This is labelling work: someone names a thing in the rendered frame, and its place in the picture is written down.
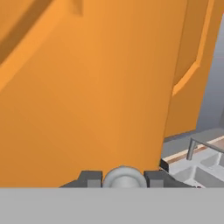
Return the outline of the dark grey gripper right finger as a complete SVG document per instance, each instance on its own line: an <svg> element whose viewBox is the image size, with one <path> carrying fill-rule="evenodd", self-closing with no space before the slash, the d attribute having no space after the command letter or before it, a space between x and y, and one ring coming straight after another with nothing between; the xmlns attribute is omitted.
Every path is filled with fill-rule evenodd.
<svg viewBox="0 0 224 224"><path fill-rule="evenodd" d="M144 171L148 187L187 187L187 184L177 181L166 171Z"/></svg>

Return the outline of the orange arched cabinet door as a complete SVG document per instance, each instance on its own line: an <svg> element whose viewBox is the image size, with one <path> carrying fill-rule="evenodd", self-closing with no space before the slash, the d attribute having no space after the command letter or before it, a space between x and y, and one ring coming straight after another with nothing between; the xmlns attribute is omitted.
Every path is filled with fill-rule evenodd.
<svg viewBox="0 0 224 224"><path fill-rule="evenodd" d="M168 28L178 42L166 137L196 129L224 13L224 0L172 2L184 7L172 7L174 21Z"/></svg>

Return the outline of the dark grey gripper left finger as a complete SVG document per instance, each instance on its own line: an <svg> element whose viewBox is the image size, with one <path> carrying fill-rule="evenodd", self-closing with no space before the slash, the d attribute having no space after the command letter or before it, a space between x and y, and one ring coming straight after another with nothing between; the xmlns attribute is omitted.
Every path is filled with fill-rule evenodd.
<svg viewBox="0 0 224 224"><path fill-rule="evenodd" d="M82 171L77 179L64 184L63 187L101 188L102 171Z"/></svg>

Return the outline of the grey tap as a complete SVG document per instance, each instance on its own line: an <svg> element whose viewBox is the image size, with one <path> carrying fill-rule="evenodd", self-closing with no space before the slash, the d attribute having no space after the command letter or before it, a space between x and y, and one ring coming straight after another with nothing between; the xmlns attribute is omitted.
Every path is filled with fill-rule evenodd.
<svg viewBox="0 0 224 224"><path fill-rule="evenodd" d="M221 148L219 148L218 146L215 146L215 145L210 144L210 143L203 143L203 142L201 142L199 140L196 140L194 138L191 138L190 139L190 143L189 143L189 147L188 147L188 152L186 154L186 159L187 160L191 160L193 158L193 152L194 152L194 150L196 148L200 147L200 146L206 147L206 148L209 148L209 149L212 149L214 151L218 151L218 152L224 154L224 150L221 149Z"/></svg>

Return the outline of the grey sink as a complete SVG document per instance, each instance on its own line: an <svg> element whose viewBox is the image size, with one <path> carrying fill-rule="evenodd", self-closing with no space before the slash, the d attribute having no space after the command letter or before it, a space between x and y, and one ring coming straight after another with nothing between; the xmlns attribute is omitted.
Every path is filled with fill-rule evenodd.
<svg viewBox="0 0 224 224"><path fill-rule="evenodd" d="M169 173L178 181L201 188L224 187L224 154L210 148L197 149L191 160L187 151L165 157Z"/></svg>

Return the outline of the grey round cabinet knob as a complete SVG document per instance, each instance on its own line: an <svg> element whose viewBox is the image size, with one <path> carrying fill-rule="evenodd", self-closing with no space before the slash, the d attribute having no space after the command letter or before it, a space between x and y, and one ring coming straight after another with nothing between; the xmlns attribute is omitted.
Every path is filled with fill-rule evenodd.
<svg viewBox="0 0 224 224"><path fill-rule="evenodd" d="M120 166L107 173L102 186L108 188L146 188L147 182L138 169Z"/></svg>

